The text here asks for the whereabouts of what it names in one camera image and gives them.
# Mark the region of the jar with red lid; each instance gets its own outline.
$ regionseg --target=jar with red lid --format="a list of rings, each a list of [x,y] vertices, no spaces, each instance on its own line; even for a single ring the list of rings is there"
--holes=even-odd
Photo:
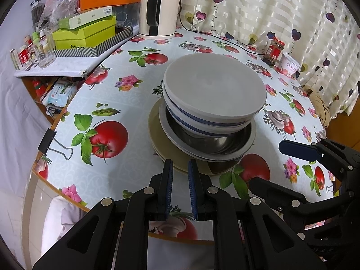
[[[271,40],[270,46],[266,53],[264,54],[263,61],[269,66],[274,66],[278,60],[281,51],[284,49],[285,43],[279,40],[277,37],[274,37]]]

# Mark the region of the floral tablecloth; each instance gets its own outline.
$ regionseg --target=floral tablecloth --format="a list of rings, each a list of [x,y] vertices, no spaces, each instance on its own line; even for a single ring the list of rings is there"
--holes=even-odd
[[[277,73],[260,56],[242,49],[246,46],[235,40],[231,41],[237,45],[231,45],[228,40],[184,29],[177,29],[169,40],[134,37],[86,80],[57,125],[55,138],[73,147],[73,156],[66,160],[49,150],[35,171],[89,209],[102,198],[127,198],[148,186],[163,168],[152,148],[148,115],[162,95],[161,80],[167,66],[194,52],[218,53],[252,68],[254,76],[263,80],[268,98],[255,117],[254,145],[232,171],[212,177],[212,183],[232,196],[241,196],[232,184],[232,175],[244,180],[261,176],[304,194],[311,202],[332,197],[333,176],[323,166],[278,151],[283,139],[310,144],[325,134],[307,95],[295,79]],[[54,141],[50,147],[64,151]],[[213,239],[211,222],[193,220],[188,177],[176,171],[171,203],[167,223],[150,223],[151,232]]]

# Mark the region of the white kettle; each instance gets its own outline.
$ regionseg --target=white kettle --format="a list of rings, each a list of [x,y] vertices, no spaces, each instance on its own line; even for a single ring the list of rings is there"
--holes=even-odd
[[[141,0],[139,37],[169,39],[175,36],[179,0]]]

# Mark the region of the black cable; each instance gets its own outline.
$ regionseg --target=black cable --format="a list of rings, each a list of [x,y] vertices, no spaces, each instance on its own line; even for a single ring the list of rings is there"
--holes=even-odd
[[[180,20],[180,23],[181,23],[182,27],[183,27],[185,30],[187,30],[187,31],[205,34],[204,32],[201,32],[201,31],[187,29],[187,28],[182,24],[181,15],[180,15],[180,12],[181,12],[181,10],[182,10],[181,0],[180,0],[179,4],[180,4],[180,8],[179,8],[178,15],[179,15],[179,20]],[[232,45],[237,46],[237,47],[243,49],[244,51],[246,51],[246,52],[248,52],[248,53],[250,53],[250,54],[254,54],[254,55],[258,55],[258,56],[263,56],[263,54],[258,54],[258,53],[251,52],[251,51],[247,50],[246,48],[243,48],[242,46],[237,45],[237,44],[235,44],[235,43],[233,43],[233,42],[231,42],[231,41],[229,41],[229,40],[227,41],[227,40],[225,40],[225,39],[222,39],[222,38],[220,38],[220,37],[217,37],[217,36],[214,36],[214,35],[208,34],[208,33],[206,33],[206,35],[215,37],[215,38],[217,38],[217,39],[221,39],[221,40],[223,40],[223,41],[225,41],[225,42],[228,42],[228,43],[231,43]]]

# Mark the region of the curtain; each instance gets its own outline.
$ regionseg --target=curtain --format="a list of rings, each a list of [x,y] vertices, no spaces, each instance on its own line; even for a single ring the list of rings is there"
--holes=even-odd
[[[276,36],[302,66],[300,84],[312,86],[332,117],[350,114],[360,80],[360,29],[342,0],[182,0],[186,28],[237,44]]]

